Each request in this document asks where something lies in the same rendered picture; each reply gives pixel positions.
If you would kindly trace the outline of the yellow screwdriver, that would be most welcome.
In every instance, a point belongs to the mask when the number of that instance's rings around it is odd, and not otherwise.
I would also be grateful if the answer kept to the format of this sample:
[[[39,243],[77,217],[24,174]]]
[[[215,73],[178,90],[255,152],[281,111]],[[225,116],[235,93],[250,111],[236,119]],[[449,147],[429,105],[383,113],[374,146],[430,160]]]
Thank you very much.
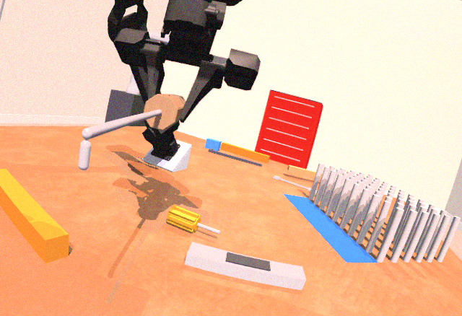
[[[169,209],[169,212],[167,213],[167,222],[191,233],[194,233],[198,227],[207,229],[210,232],[216,234],[220,234],[221,232],[218,229],[213,229],[206,225],[200,224],[200,214],[194,213],[176,205],[173,205],[173,207]]]

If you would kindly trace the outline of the small blue block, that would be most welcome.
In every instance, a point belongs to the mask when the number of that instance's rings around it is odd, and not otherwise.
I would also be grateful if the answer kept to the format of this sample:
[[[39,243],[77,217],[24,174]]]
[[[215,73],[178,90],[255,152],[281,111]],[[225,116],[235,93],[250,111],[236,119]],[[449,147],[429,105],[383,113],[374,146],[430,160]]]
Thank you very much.
[[[208,139],[206,139],[206,143],[205,143],[204,148],[206,148],[206,149],[212,148],[213,150],[218,152],[219,149],[220,149],[221,143],[222,143],[221,141],[208,138]]]

